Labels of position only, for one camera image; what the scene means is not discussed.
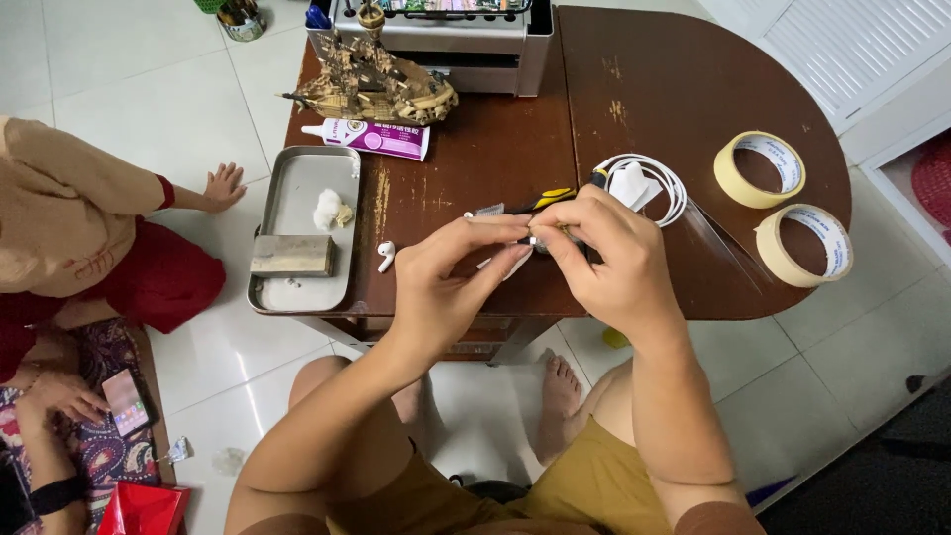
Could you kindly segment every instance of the airpod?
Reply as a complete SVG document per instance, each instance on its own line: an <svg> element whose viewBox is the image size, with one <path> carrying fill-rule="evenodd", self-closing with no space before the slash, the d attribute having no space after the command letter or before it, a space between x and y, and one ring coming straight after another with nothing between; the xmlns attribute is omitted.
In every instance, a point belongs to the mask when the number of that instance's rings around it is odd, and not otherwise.
<svg viewBox="0 0 951 535"><path fill-rule="evenodd" d="M379 244L377 252L386 258L383 259L383 263L379 265L379 272L382 273L393 264L393 259L397 256L397 246L393 245L393 242L383 242Z"/></svg>

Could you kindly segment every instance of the glue tube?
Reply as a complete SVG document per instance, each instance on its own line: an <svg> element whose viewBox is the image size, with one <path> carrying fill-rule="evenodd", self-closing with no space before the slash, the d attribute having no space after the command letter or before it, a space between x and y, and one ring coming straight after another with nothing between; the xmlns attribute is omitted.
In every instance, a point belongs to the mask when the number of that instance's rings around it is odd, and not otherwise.
<svg viewBox="0 0 951 535"><path fill-rule="evenodd" d="M318 135L328 146L349 147L423 161L429 147L429 127L383 125L347 119L326 119L320 126L301 127L303 133Z"/></svg>

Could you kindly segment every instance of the metal tray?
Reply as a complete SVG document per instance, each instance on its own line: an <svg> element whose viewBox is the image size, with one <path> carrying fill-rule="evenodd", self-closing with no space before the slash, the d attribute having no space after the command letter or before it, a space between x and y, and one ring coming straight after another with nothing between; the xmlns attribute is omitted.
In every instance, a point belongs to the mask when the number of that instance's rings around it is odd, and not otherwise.
<svg viewBox="0 0 951 535"><path fill-rule="evenodd" d="M247 300L263 314L294 314L329 310L347 292L353 260L354 231L359 219L359 154L343 147L297 146L282 150L274 162L259 234L316 235L314 208L326 188L336 191L354 218L344 228L330 229L337 248L334 276L301 278L301 287L287 279L251 275Z"/></svg>

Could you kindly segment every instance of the white cable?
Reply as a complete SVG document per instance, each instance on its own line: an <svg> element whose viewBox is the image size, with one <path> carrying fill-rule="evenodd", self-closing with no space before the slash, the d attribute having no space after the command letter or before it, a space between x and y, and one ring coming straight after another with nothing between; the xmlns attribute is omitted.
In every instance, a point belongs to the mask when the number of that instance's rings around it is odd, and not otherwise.
<svg viewBox="0 0 951 535"><path fill-rule="evenodd" d="M657 182L660 182L661 186L667 191L667 195L670 198L670 208L668 208L667 214L661 218L660 221L656 222L657 225L666 227L676 221L677 218L680 217L680 214L684 213L684 208L687 207L687 191L684 189L684 183L680 181L680 177L678 177L676 173L653 158L641 154L629 153L618 154L601 162L595 169L604 169L608 172L608 181L605 183L604 189L608 189L608 186L611 184L611 177L615 172L626 168L632 162L637 162L641 165L644 172L653 175L653 177L657 179Z"/></svg>

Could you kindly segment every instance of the louvered door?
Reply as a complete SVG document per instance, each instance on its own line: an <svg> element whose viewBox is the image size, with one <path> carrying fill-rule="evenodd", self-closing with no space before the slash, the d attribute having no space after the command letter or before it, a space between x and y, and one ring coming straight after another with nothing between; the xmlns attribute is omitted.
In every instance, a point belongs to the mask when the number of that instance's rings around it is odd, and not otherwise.
<svg viewBox="0 0 951 535"><path fill-rule="evenodd" d="M774 21L747 38L781 56L833 127L951 43L951 0L792 0Z"/></svg>

